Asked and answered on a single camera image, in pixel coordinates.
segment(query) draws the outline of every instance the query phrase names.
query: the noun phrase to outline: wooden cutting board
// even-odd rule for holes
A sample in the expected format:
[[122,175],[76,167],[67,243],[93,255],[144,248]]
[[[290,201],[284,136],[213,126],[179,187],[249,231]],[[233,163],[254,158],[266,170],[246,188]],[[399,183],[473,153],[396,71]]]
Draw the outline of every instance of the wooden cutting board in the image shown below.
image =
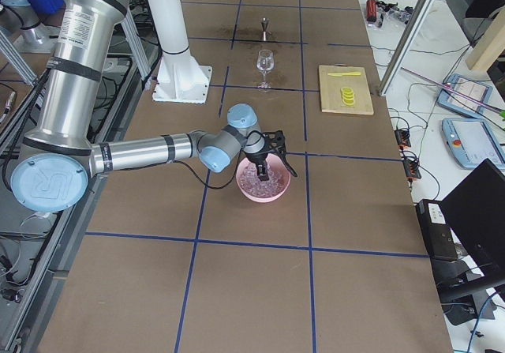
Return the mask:
[[[328,73],[349,73],[359,71],[360,76],[332,77]],[[365,69],[353,66],[319,66],[321,111],[336,114],[373,115],[372,97],[366,81]],[[341,88],[351,87],[354,91],[354,105],[345,105]]]

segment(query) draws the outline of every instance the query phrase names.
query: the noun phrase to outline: light blue joint cap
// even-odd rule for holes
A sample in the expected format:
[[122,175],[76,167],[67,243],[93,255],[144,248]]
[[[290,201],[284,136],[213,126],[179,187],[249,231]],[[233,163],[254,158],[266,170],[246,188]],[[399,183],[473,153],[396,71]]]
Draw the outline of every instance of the light blue joint cap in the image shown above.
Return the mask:
[[31,5],[28,0],[2,0],[2,4],[9,7],[26,7]]
[[250,128],[257,122],[256,112],[248,104],[240,103],[228,110],[228,124],[234,128]]
[[26,208],[57,212],[82,198],[88,174],[74,158],[44,153],[21,162],[14,169],[10,185],[16,199]]
[[230,157],[221,148],[206,146],[200,153],[200,161],[211,171],[220,173],[230,164]]

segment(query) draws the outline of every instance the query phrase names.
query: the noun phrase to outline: glass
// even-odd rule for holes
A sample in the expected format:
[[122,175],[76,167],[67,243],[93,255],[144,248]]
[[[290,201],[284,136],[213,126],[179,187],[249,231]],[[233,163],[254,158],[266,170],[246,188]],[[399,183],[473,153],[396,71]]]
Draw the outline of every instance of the glass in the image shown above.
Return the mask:
[[262,49],[258,52],[258,61],[256,67],[263,74],[263,82],[258,85],[260,91],[267,92],[271,88],[267,82],[267,74],[274,68],[274,54],[268,49]]

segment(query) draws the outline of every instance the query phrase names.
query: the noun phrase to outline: ice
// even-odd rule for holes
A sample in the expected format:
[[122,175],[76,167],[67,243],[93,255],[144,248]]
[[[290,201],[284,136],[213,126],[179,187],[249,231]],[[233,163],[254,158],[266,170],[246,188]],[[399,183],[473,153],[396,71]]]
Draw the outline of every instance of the ice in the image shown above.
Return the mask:
[[273,171],[267,166],[269,180],[260,181],[256,173],[256,165],[250,163],[238,178],[240,187],[249,195],[268,198],[278,195],[286,187],[282,173]]

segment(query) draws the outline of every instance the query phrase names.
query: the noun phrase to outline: pink bowl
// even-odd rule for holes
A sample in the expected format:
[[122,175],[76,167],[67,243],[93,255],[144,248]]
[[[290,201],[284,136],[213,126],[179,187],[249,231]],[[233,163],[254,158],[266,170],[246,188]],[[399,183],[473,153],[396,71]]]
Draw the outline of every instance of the pink bowl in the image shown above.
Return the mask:
[[286,192],[287,188],[290,185],[291,174],[286,169],[286,167],[284,166],[284,163],[282,163],[281,159],[273,154],[269,154],[267,156],[267,163],[268,163],[271,171],[274,171],[275,173],[280,173],[280,175],[281,175],[279,182],[282,183],[282,186],[281,186],[279,192],[272,197],[256,197],[256,196],[248,193],[247,190],[243,189],[239,178],[241,177],[242,173],[244,172],[244,170],[247,168],[247,166],[250,163],[251,162],[247,158],[244,158],[238,164],[237,174],[235,175],[235,179],[237,180],[238,188],[246,197],[248,197],[252,201],[257,201],[258,203],[268,203],[269,201],[274,201],[275,199],[280,198],[281,195],[283,195]]

